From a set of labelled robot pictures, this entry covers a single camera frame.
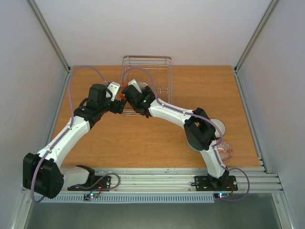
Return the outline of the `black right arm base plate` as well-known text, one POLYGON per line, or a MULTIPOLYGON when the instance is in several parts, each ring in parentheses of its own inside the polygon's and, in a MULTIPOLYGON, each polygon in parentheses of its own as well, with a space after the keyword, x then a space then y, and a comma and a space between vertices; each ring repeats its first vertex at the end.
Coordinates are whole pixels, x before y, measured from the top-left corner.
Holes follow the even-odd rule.
POLYGON ((228 176, 222 183, 212 181, 208 176, 195 176, 191 183, 196 191, 237 191, 238 185, 235 176, 228 176))

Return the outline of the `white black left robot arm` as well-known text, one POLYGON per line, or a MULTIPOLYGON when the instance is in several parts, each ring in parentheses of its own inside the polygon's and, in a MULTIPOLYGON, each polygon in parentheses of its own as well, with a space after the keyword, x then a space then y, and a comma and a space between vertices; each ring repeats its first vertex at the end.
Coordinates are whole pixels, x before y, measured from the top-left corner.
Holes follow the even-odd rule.
POLYGON ((66 171, 60 168, 71 149, 106 112, 122 113, 126 101, 115 98, 120 90, 120 84, 115 82, 93 84, 88 97, 72 111, 70 120, 60 133, 36 154, 28 153, 24 157, 23 187, 30 190, 32 202, 37 202, 35 193, 42 198, 54 198, 63 188, 90 190, 97 185, 95 171, 90 167, 77 165, 66 171))

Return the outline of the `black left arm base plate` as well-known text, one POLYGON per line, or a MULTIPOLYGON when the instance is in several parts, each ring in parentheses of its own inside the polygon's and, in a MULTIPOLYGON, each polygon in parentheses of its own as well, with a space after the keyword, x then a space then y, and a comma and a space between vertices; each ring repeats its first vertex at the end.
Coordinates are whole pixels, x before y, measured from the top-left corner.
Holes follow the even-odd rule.
POLYGON ((95 178, 91 178, 90 181, 87 181, 84 184, 81 185, 74 185, 71 187, 68 187, 68 191, 92 191, 96 189, 107 189, 110 188, 111 184, 111 176, 105 176, 102 178, 102 176, 95 176, 95 178))

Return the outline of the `orange bowl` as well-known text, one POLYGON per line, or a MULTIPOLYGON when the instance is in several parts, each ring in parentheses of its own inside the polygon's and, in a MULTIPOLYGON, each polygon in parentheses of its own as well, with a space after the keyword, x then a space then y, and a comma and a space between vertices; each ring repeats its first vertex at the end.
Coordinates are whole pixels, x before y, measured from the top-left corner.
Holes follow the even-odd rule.
POLYGON ((124 93, 123 93, 123 90, 128 86, 128 83, 127 82, 120 82, 120 92, 119 92, 119 97, 121 98, 121 99, 126 99, 125 98, 125 95, 124 95, 124 93))

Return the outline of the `chrome wire dish rack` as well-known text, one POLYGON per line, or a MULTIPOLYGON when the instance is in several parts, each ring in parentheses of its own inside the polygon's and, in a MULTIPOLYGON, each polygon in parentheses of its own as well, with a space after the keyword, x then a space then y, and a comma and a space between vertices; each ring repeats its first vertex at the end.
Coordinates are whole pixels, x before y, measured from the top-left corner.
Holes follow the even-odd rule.
POLYGON ((153 78, 158 97, 173 103, 173 70, 169 56, 126 55, 122 60, 120 82, 145 82, 153 87, 149 75, 153 78))

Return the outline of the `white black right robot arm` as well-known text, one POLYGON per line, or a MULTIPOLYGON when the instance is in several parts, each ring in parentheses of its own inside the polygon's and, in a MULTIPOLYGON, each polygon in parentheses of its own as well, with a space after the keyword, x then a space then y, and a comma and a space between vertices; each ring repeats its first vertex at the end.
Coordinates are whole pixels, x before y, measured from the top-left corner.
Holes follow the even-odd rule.
POLYGON ((216 130, 220 129, 203 109, 188 110, 168 104, 158 99, 149 86, 141 90, 128 85, 122 94, 136 113, 169 121, 185 131, 189 147, 200 152, 204 159, 213 190, 220 190, 227 184, 229 171, 220 158, 215 136, 216 130))

